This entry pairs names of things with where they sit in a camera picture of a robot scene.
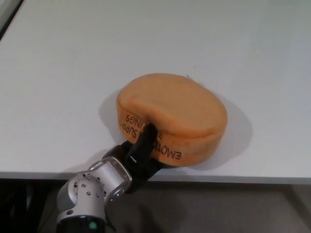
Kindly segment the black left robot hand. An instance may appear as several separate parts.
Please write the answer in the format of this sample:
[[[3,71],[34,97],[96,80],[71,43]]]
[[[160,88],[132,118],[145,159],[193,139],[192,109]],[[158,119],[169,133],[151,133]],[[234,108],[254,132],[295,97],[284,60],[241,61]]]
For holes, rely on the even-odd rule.
[[[163,168],[161,162],[152,157],[156,145],[157,129],[147,124],[136,143],[125,141],[109,150],[103,158],[116,157],[129,172],[132,181],[125,191],[131,194],[143,186],[152,176]]]

